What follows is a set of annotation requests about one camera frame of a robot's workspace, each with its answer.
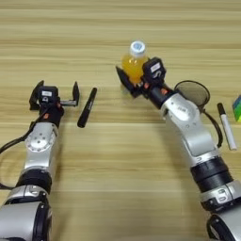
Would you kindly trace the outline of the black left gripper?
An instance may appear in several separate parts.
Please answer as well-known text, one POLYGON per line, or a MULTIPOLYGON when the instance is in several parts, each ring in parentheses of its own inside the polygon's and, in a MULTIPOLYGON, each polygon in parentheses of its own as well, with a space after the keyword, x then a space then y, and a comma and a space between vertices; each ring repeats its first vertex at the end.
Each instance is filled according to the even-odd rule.
POLYGON ((76 107, 79 103, 80 91, 77 82, 74 82, 72 88, 72 97, 73 101, 56 101, 55 103, 46 103, 41 102, 38 104, 39 99, 39 89, 44 84, 44 81, 41 80, 33 89, 29 104, 31 110, 40 110, 40 116, 38 122, 51 122, 53 124, 60 124, 61 118, 64 115, 64 107, 76 107))

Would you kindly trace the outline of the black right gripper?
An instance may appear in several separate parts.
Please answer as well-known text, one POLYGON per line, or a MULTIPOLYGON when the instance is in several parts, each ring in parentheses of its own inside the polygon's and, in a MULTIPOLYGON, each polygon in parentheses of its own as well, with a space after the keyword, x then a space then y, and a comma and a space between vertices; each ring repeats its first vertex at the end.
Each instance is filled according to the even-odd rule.
POLYGON ((140 90, 140 93, 146 99, 150 100, 157 108, 161 108, 164 102, 174 94, 174 91, 164 83, 151 84, 148 82, 141 82, 136 86, 129 80, 129 76, 123 69, 116 67, 116 71, 120 82, 134 98, 139 95, 140 90))

